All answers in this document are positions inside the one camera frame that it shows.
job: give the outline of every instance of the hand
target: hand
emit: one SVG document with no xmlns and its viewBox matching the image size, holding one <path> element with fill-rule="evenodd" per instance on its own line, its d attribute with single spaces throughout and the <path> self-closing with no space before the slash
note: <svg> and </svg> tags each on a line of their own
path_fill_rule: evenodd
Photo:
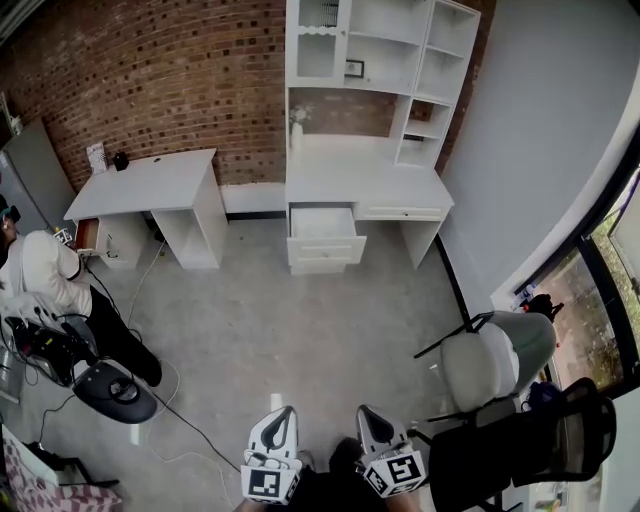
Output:
<svg viewBox="0 0 640 512">
<path fill-rule="evenodd" d="M 265 504 L 245 499 L 234 512 L 264 512 L 265 510 L 267 510 Z"/>
<path fill-rule="evenodd" d="M 405 492 L 385 499 L 389 512 L 420 512 L 417 492 Z"/>
</svg>

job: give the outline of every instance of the refrigerator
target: refrigerator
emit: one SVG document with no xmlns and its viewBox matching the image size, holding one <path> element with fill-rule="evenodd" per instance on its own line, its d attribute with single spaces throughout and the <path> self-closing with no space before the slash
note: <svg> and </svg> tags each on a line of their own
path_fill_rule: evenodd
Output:
<svg viewBox="0 0 640 512">
<path fill-rule="evenodd" d="M 0 149 L 0 194 L 20 212 L 16 228 L 21 235 L 39 229 L 54 233 L 56 227 L 66 227 L 73 235 L 73 222 L 63 217 L 76 193 L 42 119 L 34 120 Z"/>
</svg>

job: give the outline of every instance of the cabinet door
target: cabinet door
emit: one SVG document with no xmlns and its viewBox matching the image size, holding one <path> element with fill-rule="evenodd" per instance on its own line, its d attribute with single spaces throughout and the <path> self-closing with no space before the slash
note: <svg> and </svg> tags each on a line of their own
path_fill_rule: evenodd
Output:
<svg viewBox="0 0 640 512">
<path fill-rule="evenodd" d="M 349 23 L 351 22 L 351 0 L 340 0 L 338 9 L 338 36 L 336 40 L 336 58 L 334 77 L 337 85 L 344 85 L 344 69 L 347 63 L 347 45 Z"/>
<path fill-rule="evenodd" d="M 287 85 L 343 83 L 351 0 L 288 0 Z"/>
</svg>

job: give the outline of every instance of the white chair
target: white chair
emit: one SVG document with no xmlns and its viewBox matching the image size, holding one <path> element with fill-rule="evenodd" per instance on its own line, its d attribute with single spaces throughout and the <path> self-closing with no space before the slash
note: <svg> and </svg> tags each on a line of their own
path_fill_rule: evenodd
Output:
<svg viewBox="0 0 640 512">
<path fill-rule="evenodd" d="M 539 313 L 483 313 L 471 320 L 468 332 L 463 332 L 466 327 L 414 356 L 418 359 L 441 347 L 443 379 L 462 413 L 430 421 L 464 416 L 496 399 L 520 394 L 556 348 L 553 325 Z"/>
</svg>

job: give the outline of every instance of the white desk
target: white desk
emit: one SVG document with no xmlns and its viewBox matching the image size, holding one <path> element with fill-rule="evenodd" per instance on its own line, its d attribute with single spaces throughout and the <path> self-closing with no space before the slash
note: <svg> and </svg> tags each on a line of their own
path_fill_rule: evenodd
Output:
<svg viewBox="0 0 640 512">
<path fill-rule="evenodd" d="M 432 167 L 394 165 L 395 150 L 385 137 L 304 135 L 287 162 L 292 273 L 342 272 L 359 263 L 366 237 L 354 221 L 363 220 L 400 221 L 418 268 L 453 200 Z"/>
<path fill-rule="evenodd" d="M 215 149 L 113 166 L 91 177 L 65 220 L 100 222 L 96 252 L 111 268 L 134 268 L 148 235 L 149 211 L 183 268 L 219 268 L 227 218 L 211 160 Z"/>
</svg>

